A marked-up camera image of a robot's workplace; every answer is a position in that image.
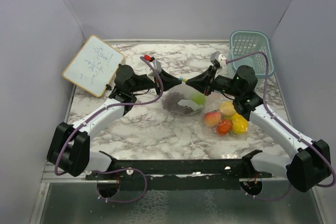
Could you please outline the green fake spiky fruit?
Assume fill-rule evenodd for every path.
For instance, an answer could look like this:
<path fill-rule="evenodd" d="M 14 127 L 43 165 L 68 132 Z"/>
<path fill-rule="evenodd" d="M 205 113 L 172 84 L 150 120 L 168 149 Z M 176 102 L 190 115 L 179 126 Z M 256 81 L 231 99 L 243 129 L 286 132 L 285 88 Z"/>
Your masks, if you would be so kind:
<path fill-rule="evenodd" d="M 189 99 L 198 105 L 204 105 L 206 102 L 206 96 L 203 95 L 202 93 L 194 92 L 189 96 Z"/>

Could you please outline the blue zip clear bag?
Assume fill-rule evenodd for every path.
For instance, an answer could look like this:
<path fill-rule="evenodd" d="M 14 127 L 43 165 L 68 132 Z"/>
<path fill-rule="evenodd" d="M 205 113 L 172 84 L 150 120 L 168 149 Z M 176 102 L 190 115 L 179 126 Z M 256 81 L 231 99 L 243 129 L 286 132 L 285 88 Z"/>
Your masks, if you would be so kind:
<path fill-rule="evenodd" d="M 187 86 L 185 84 L 186 83 L 186 79 L 185 78 L 180 78 L 180 80 L 182 81 L 182 83 L 180 85 L 177 85 L 177 86 L 169 89 L 169 91 L 167 91 L 166 94 L 168 94 L 169 92 L 179 92 L 179 93 L 185 95 L 186 98 L 184 100 L 181 100 L 178 104 L 179 105 L 186 105 L 186 106 L 190 107 L 191 109 L 193 109 L 195 111 L 191 115 L 180 115 L 180 116 L 194 116 L 194 115 L 200 114 L 202 112 L 205 104 L 204 105 L 198 105 L 198 104 L 196 104 L 195 102 L 193 102 L 192 100 L 189 99 L 189 96 L 192 93 L 194 93 L 194 92 L 200 93 L 200 92 L 196 91 L 192 87 Z"/>

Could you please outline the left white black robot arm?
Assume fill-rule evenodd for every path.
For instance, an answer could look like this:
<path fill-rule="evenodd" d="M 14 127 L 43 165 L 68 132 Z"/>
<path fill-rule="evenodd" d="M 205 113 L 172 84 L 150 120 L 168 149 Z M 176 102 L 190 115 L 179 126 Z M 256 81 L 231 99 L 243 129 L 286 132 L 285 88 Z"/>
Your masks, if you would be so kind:
<path fill-rule="evenodd" d="M 163 91 L 181 83 L 180 79 L 164 70 L 154 70 L 149 75 L 137 75 L 132 67 L 120 65 L 112 93 L 103 105 L 73 124 L 62 122 L 56 127 L 47 161 L 53 163 L 55 169 L 62 169 L 63 173 L 73 177 L 84 171 L 93 171 L 104 179 L 112 178 L 116 172 L 116 166 L 112 163 L 113 157 L 104 152 L 92 152 L 91 140 L 136 105 L 136 92 L 155 89 L 158 96 L 161 96 Z"/>

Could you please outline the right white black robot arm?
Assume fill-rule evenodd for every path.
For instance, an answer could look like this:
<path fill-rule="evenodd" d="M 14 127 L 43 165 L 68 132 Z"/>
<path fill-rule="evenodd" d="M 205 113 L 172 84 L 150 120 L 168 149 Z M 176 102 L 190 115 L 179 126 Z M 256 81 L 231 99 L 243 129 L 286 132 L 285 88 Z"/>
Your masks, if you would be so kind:
<path fill-rule="evenodd" d="M 314 186 L 321 186 L 329 176 L 335 176 L 328 144 L 299 133 L 270 109 L 266 100 L 254 91 L 257 77 L 252 67 L 240 66 L 231 79 L 216 72 L 217 68 L 211 66 L 203 74 L 188 79 L 186 85 L 205 95 L 218 91 L 233 96 L 236 112 L 265 131 L 288 155 L 284 158 L 256 153 L 241 164 L 246 177 L 267 172 L 284 177 L 298 191 L 307 192 Z"/>

